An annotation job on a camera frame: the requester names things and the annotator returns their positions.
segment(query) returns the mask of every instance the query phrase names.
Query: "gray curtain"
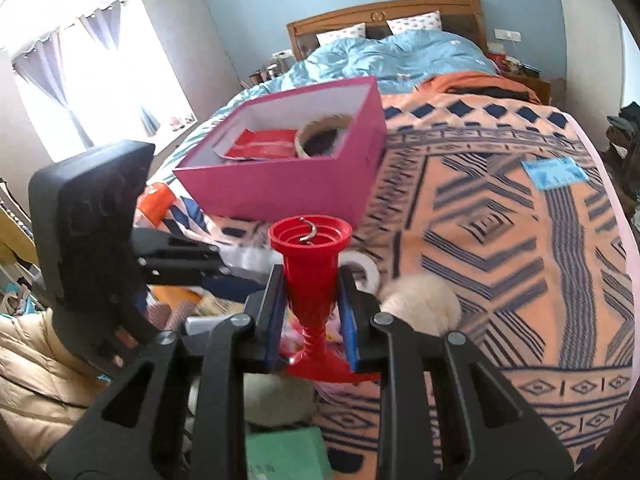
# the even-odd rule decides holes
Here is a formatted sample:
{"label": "gray curtain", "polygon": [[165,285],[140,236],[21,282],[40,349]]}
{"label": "gray curtain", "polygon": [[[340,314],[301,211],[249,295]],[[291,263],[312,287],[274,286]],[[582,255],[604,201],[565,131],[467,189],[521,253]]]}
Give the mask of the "gray curtain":
{"label": "gray curtain", "polygon": [[30,51],[16,57],[14,68],[18,75],[65,108],[86,148],[94,145],[66,99],[60,36],[56,30],[46,40],[37,41]]}
{"label": "gray curtain", "polygon": [[[120,47],[121,2],[113,2],[106,9],[96,9],[90,16],[80,16],[89,35],[107,50],[117,52]],[[140,120],[149,137],[153,137],[160,123],[143,105],[139,105]]]}

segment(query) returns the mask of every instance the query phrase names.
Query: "white wall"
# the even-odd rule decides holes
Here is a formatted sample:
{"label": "white wall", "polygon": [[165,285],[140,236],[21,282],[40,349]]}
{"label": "white wall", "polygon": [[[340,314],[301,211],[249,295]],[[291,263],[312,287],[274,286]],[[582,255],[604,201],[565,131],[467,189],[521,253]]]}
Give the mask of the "white wall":
{"label": "white wall", "polygon": [[142,0],[198,121],[241,89],[204,0]]}
{"label": "white wall", "polygon": [[29,180],[52,160],[22,104],[11,59],[0,49],[0,176],[28,212]]}
{"label": "white wall", "polygon": [[627,106],[633,101],[640,105],[640,48],[631,31],[626,26],[625,20],[620,16],[622,25],[622,41],[625,53],[625,84],[622,90],[622,106]]}
{"label": "white wall", "polygon": [[618,114],[622,99],[618,11],[611,0],[562,0],[562,11],[567,48],[566,111],[594,146],[605,151],[609,146],[607,115]]}

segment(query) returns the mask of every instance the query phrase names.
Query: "wooden headboard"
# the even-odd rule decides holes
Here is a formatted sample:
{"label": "wooden headboard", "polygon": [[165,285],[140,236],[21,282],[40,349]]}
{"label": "wooden headboard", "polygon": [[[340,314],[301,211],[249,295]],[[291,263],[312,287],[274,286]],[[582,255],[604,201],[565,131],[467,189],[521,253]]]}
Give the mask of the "wooden headboard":
{"label": "wooden headboard", "polygon": [[442,16],[442,30],[453,32],[473,41],[484,53],[486,29],[482,17],[480,0],[392,0],[374,4],[333,10],[305,18],[287,25],[289,39],[296,60],[305,59],[316,48],[316,34],[364,22],[367,25],[367,38],[380,40],[391,36],[386,20],[408,18],[439,10]]}

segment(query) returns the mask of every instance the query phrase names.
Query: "white ball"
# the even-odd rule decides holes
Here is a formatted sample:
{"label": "white ball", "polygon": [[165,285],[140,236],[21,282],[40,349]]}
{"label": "white ball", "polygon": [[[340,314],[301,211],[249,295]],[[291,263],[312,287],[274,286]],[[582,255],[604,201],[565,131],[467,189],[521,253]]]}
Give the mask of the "white ball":
{"label": "white ball", "polygon": [[443,335],[462,318],[460,302],[447,282],[430,272],[402,276],[379,294],[380,310],[407,322],[416,332]]}

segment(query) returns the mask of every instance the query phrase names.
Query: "white pillow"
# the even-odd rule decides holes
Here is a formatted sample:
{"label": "white pillow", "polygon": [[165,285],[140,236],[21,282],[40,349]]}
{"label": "white pillow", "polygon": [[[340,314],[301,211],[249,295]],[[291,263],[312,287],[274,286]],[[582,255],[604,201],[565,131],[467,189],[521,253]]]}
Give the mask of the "white pillow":
{"label": "white pillow", "polygon": [[332,30],[331,32],[323,32],[322,34],[316,34],[318,43],[320,46],[331,43],[335,40],[341,40],[342,38],[366,38],[366,29],[364,22],[356,23],[351,27],[341,28],[340,30]]}
{"label": "white pillow", "polygon": [[421,14],[420,16],[411,16],[410,18],[386,20],[386,23],[394,36],[406,30],[442,30],[439,10]]}

